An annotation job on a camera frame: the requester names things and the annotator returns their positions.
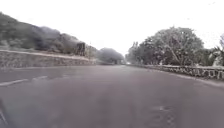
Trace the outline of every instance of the overcast sky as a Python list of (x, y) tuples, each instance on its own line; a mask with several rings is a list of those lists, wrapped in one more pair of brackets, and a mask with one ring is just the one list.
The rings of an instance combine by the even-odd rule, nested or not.
[(189, 27), (211, 48), (224, 33), (223, 0), (0, 0), (0, 11), (100, 49), (127, 53), (160, 29)]

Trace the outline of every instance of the asphalt road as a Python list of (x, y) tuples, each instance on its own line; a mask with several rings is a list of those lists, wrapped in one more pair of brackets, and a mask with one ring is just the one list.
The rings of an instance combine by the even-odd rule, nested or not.
[(133, 67), (2, 70), (0, 98), (0, 127), (224, 127), (222, 87)]

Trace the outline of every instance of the low wall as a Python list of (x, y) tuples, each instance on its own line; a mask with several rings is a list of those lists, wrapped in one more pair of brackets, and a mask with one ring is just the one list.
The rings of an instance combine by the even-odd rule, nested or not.
[(181, 66), (155, 66), (155, 65), (132, 65), (142, 68), (156, 69), (177, 74), (184, 74), (206, 79), (217, 79), (224, 81), (223, 67), (181, 67)]
[(86, 58), (0, 50), (0, 68), (92, 65)]

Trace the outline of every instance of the foliage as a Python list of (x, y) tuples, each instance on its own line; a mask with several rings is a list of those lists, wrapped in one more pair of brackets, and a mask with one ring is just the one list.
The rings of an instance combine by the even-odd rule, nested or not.
[(203, 49), (203, 42), (189, 28), (160, 30), (139, 46), (131, 47), (128, 61), (144, 64), (193, 65), (194, 54)]
[(63, 54), (77, 54), (77, 44), (83, 43), (76, 37), (59, 31), (19, 22), (0, 13), (0, 45), (48, 51)]
[(107, 63), (119, 63), (119, 61), (123, 60), (123, 56), (111, 48), (102, 48), (98, 52), (98, 58), (101, 61), (107, 62)]

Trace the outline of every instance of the road marking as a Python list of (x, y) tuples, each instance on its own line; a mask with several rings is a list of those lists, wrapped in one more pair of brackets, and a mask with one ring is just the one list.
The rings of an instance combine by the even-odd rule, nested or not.
[(15, 80), (15, 81), (10, 81), (10, 82), (3, 82), (3, 83), (0, 83), (0, 87), (9, 86), (9, 85), (16, 84), (16, 83), (21, 83), (21, 82), (24, 82), (24, 81), (28, 81), (28, 79)]
[(3, 121), (3, 123), (4, 123), (5, 125), (8, 125), (8, 122), (6, 121), (6, 118), (5, 118), (5, 116), (4, 116), (3, 112), (2, 112), (2, 110), (0, 110), (0, 119)]
[(46, 79), (47, 76), (40, 76), (40, 77), (35, 77), (33, 78), (33, 80), (40, 80), (40, 79)]

